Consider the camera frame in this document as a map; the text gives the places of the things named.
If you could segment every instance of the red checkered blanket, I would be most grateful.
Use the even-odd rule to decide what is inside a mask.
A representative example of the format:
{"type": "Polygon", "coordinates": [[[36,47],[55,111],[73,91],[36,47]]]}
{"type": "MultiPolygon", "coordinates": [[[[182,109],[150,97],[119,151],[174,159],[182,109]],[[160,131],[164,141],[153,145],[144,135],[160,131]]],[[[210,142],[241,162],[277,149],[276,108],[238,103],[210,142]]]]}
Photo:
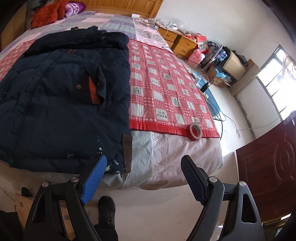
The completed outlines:
{"type": "MultiPolygon", "coordinates": [[[[0,62],[0,81],[34,40],[20,43],[0,62]]],[[[201,92],[171,52],[130,39],[130,128],[188,136],[199,123],[202,137],[219,137],[201,92]]]]}

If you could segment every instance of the navy blue jacket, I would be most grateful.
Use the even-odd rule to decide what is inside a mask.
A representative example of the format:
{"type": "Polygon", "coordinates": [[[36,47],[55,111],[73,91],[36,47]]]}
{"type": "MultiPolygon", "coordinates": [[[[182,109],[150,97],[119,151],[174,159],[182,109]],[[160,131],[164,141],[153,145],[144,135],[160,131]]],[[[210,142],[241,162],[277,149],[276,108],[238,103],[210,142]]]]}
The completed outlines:
{"type": "Polygon", "coordinates": [[[127,43],[125,34],[95,26],[36,40],[0,82],[0,159],[33,172],[79,174],[102,152],[106,173],[127,171],[127,43]]]}

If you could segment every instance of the wooden bed frame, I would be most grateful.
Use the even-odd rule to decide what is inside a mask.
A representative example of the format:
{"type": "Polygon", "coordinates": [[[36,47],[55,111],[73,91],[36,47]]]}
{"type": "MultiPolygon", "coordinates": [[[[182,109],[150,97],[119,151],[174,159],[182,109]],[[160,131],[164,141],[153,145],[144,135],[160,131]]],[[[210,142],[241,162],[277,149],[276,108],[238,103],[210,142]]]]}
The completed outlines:
{"type": "Polygon", "coordinates": [[[79,0],[86,5],[85,11],[118,14],[140,18],[155,18],[163,0],[79,0]]]}

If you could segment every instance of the tape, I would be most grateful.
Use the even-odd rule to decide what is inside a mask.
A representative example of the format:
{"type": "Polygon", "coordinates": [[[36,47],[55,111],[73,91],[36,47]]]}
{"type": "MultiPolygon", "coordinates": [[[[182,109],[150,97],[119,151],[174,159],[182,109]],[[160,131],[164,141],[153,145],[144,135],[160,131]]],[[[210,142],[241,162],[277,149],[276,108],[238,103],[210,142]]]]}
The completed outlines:
{"type": "Polygon", "coordinates": [[[200,128],[200,126],[197,123],[193,122],[190,125],[188,125],[187,134],[188,134],[188,137],[190,138],[190,140],[196,141],[202,137],[202,129],[200,128]]]}

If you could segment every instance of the white wall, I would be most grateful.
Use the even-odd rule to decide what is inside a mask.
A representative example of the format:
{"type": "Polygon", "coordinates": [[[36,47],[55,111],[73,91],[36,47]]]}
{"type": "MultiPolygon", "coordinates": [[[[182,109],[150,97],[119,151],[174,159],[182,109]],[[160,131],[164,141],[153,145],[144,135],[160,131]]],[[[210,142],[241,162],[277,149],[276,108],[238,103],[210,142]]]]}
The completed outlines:
{"type": "MultiPolygon", "coordinates": [[[[296,48],[289,35],[272,11],[267,7],[266,11],[268,13],[267,18],[242,54],[246,59],[251,58],[261,67],[280,44],[292,58],[296,59],[296,48]]],[[[253,128],[267,125],[278,118],[273,103],[257,79],[254,79],[245,89],[243,89],[238,94],[238,98],[241,101],[253,128]]],[[[254,129],[256,137],[258,138],[268,132],[278,123],[280,123],[280,120],[277,120],[265,128],[254,129]]]]}
{"type": "Polygon", "coordinates": [[[164,0],[156,18],[181,19],[188,30],[242,53],[266,19],[265,9],[260,0],[164,0]]]}

